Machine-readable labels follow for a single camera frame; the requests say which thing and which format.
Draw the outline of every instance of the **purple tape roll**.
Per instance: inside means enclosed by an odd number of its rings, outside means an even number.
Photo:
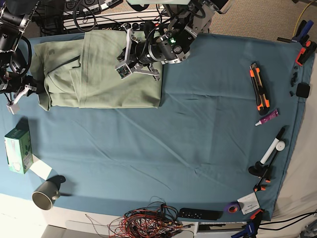
[[[230,202],[228,205],[224,207],[224,212],[227,213],[235,213],[237,211],[240,211],[240,206],[238,202]]]

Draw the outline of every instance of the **white card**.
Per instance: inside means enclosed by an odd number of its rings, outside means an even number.
[[[52,168],[44,163],[42,160],[40,160],[38,157],[33,155],[33,164],[31,165],[30,170],[32,170],[37,176],[41,177],[42,179],[47,180],[50,172],[52,171]]]
[[[260,208],[256,193],[250,193],[247,196],[238,199],[243,215],[253,212]]]

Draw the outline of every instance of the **tissue box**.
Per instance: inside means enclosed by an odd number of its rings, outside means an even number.
[[[30,132],[15,128],[5,135],[4,143],[9,169],[25,174],[33,164]]]

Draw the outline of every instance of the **orange utility knife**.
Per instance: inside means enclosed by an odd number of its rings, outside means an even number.
[[[257,109],[260,115],[264,116],[269,111],[269,100],[265,86],[260,78],[260,68],[257,67],[256,63],[250,66],[250,76],[256,94]]]

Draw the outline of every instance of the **power strip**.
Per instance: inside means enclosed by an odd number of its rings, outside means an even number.
[[[145,22],[146,20],[154,20],[156,17],[157,17],[157,21],[159,22],[158,12],[156,11],[156,9],[144,10],[142,12],[124,11],[124,12],[96,15],[98,25],[113,24],[113,21],[105,19],[105,18],[101,18],[101,17],[106,17],[122,24],[130,23],[131,25],[133,23],[139,24],[140,22]],[[168,18],[169,18],[168,16],[162,16],[162,20],[167,20]],[[77,22],[81,27],[91,27],[94,24],[94,20],[92,18],[85,19],[83,17],[79,17],[77,19]],[[76,26],[75,26],[74,20],[73,19],[64,20],[64,27],[68,30],[75,29]]]

